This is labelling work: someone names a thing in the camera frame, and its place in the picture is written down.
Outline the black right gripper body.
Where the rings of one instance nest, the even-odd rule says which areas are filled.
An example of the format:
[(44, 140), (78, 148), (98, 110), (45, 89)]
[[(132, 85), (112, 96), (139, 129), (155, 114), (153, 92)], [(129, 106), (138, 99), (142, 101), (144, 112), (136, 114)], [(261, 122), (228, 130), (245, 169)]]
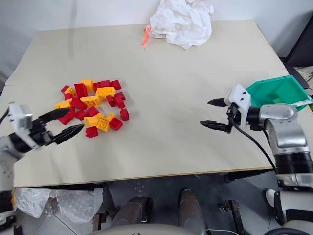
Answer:
[(239, 111), (239, 107), (235, 103), (231, 103), (231, 105), (228, 107), (226, 114), (229, 125), (241, 125), (241, 113)]

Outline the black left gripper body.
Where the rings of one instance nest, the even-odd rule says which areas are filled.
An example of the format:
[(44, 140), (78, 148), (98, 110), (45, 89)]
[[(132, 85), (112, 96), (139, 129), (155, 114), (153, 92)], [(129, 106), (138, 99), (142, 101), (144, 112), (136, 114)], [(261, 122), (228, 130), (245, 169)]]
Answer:
[(46, 128), (46, 125), (52, 121), (54, 119), (45, 122), (45, 120), (38, 118), (32, 122), (29, 136), (39, 147), (48, 146), (55, 142), (56, 137)]

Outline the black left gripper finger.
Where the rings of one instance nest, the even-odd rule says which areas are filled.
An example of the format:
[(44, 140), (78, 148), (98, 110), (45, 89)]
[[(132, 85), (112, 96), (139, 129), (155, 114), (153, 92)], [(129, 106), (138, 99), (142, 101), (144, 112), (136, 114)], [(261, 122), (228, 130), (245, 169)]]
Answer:
[(61, 144), (71, 138), (73, 138), (75, 135), (77, 135), (82, 129), (84, 128), (84, 124), (78, 124), (70, 126), (66, 129), (64, 129), (61, 133), (55, 135), (52, 139), (53, 143)]
[(45, 114), (39, 116), (39, 119), (42, 122), (51, 122), (51, 121), (58, 120), (58, 119), (62, 118), (63, 116), (65, 116), (70, 111), (71, 111), (70, 108), (55, 109), (55, 110), (52, 110), (48, 113), (45, 113)]

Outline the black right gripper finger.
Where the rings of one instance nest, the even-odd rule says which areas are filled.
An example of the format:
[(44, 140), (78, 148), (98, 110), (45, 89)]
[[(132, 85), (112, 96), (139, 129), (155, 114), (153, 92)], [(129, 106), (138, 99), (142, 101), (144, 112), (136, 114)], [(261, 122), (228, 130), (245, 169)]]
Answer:
[(223, 131), (226, 133), (230, 133), (232, 129), (231, 124), (226, 125), (223, 123), (217, 123), (216, 121), (210, 120), (200, 121), (200, 124), (212, 130)]
[(212, 100), (208, 101), (207, 104), (213, 105), (213, 106), (217, 106), (217, 107), (226, 107), (226, 106), (229, 106), (228, 104), (226, 104), (224, 98), (215, 98), (215, 99), (212, 99)]

